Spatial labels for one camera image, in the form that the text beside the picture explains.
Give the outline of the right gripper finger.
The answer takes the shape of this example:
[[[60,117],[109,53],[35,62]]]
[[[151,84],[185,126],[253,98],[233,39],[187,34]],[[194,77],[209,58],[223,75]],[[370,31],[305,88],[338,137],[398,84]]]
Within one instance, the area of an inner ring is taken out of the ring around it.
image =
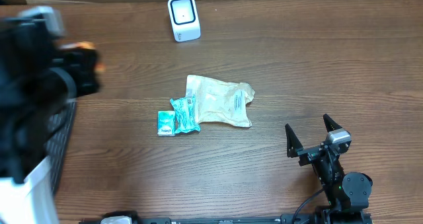
[[[337,124],[328,114],[323,115],[323,121],[328,133],[334,130],[342,129],[342,126]]]
[[[298,153],[303,150],[303,146],[289,124],[285,125],[285,130],[287,137],[287,157],[297,157]]]

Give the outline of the beige snack pouch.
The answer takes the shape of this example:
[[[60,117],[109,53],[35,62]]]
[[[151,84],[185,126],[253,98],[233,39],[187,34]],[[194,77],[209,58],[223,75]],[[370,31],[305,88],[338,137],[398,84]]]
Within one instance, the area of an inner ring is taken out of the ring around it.
[[[249,128],[247,104],[255,91],[248,83],[228,83],[199,75],[188,75],[186,96],[194,97],[197,123],[221,122],[235,127]]]

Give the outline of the teal crinkled wrapper packet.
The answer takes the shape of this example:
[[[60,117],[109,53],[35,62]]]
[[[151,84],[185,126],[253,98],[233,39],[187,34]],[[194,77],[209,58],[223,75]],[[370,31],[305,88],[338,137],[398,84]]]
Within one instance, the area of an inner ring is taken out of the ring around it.
[[[200,125],[195,120],[195,97],[183,97],[170,99],[170,103],[175,111],[178,127],[175,131],[179,133],[190,133],[201,131]]]

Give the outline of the teal tissue pack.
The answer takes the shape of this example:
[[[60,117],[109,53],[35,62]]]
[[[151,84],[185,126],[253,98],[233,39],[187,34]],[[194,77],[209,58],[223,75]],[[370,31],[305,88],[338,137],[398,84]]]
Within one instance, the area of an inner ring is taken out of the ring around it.
[[[176,130],[175,111],[158,111],[157,113],[157,135],[175,136]]]

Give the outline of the orange tissue pack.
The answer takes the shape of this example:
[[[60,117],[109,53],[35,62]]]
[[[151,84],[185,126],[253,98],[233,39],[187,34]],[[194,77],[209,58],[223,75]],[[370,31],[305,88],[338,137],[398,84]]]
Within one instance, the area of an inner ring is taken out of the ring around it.
[[[71,44],[65,44],[59,47],[60,49],[88,49],[88,50],[96,50],[95,45],[92,42],[88,41],[82,41],[82,42],[76,42]],[[95,72],[97,73],[103,73],[105,72],[105,65],[102,62],[96,62],[95,64]]]

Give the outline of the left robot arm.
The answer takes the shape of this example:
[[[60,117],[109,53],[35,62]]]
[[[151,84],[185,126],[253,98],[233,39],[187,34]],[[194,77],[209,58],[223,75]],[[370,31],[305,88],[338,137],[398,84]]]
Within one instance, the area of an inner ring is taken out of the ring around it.
[[[98,92],[96,50],[57,46],[57,22],[39,13],[1,19],[1,222],[58,223],[44,145],[69,100]]]

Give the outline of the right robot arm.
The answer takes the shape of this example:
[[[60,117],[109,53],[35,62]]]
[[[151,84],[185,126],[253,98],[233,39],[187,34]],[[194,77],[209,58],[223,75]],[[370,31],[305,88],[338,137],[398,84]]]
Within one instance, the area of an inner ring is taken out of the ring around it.
[[[287,157],[298,158],[299,165],[311,165],[322,188],[306,199],[293,214],[282,214],[282,223],[371,223],[371,215],[364,213],[369,207],[373,180],[361,172],[345,173],[339,157],[351,145],[350,132],[337,124],[328,114],[323,115],[327,136],[320,145],[304,148],[289,124],[285,125]],[[318,206],[311,214],[299,212],[311,200],[324,193],[328,205]]]

